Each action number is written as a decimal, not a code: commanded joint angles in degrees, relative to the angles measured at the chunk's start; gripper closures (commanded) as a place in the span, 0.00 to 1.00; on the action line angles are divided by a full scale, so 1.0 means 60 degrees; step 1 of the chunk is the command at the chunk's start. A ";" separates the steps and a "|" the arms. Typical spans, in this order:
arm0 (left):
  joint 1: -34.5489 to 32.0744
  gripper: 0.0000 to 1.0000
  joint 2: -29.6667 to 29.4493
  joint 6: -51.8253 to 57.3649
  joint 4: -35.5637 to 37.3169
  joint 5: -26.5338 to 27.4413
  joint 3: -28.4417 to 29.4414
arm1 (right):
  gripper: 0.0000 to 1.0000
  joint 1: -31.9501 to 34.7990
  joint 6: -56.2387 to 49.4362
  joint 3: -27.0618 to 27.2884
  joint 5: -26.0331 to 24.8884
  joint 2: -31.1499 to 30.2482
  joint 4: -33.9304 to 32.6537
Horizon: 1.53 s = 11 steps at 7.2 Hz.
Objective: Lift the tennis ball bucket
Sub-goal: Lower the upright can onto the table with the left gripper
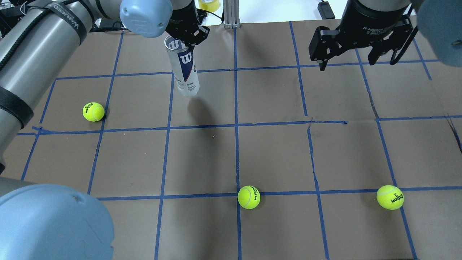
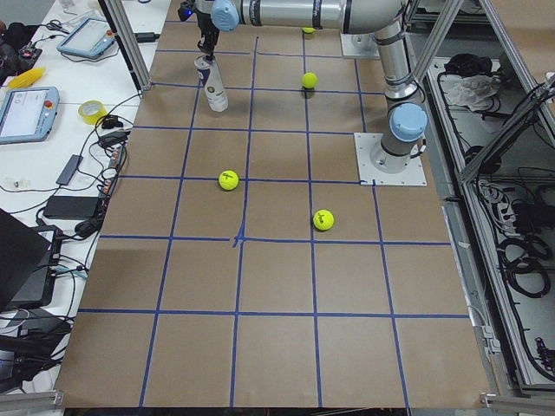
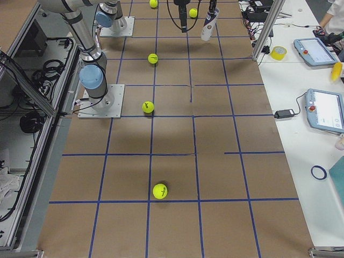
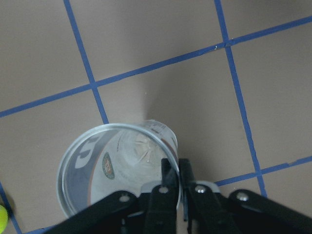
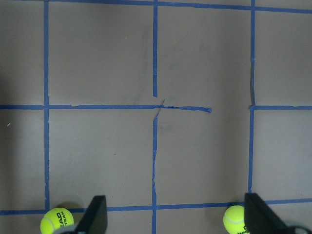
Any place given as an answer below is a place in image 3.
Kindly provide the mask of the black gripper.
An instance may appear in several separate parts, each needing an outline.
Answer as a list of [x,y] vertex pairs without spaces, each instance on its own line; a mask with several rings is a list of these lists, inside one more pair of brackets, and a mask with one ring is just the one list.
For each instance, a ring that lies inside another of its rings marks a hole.
[[[179,6],[178,12],[181,22],[181,31],[182,33],[187,32],[187,9],[186,5],[190,3],[190,0],[174,0],[174,4]],[[209,13],[215,13],[216,10],[217,1],[216,0],[210,0],[209,2]]]

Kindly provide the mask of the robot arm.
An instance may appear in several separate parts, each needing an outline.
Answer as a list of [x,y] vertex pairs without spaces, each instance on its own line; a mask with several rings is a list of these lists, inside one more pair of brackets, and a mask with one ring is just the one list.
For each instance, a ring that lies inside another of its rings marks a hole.
[[97,6],[95,21],[99,29],[107,28],[114,34],[120,34],[128,29],[120,1],[39,1],[39,4],[45,10],[62,16],[78,44],[85,65],[80,72],[80,82],[89,95],[89,107],[96,113],[109,110],[114,95],[106,84],[107,61],[99,43],[99,35],[92,35],[88,30],[81,8]]
[[114,32],[121,32],[127,28],[120,1],[100,3],[96,11],[95,20],[98,25]]

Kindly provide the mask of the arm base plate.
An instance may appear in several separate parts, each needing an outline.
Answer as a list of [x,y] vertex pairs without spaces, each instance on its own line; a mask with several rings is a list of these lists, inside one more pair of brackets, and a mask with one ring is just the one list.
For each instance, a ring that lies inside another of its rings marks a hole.
[[78,118],[80,119],[101,119],[101,118],[121,118],[121,111],[123,106],[125,85],[124,84],[108,84],[107,94],[98,102],[98,100],[89,98],[86,90],[84,90],[83,98],[86,101],[81,102],[78,111]]
[[135,17],[126,16],[114,21],[111,27],[103,27],[100,37],[103,38],[121,38],[131,37],[134,30]]

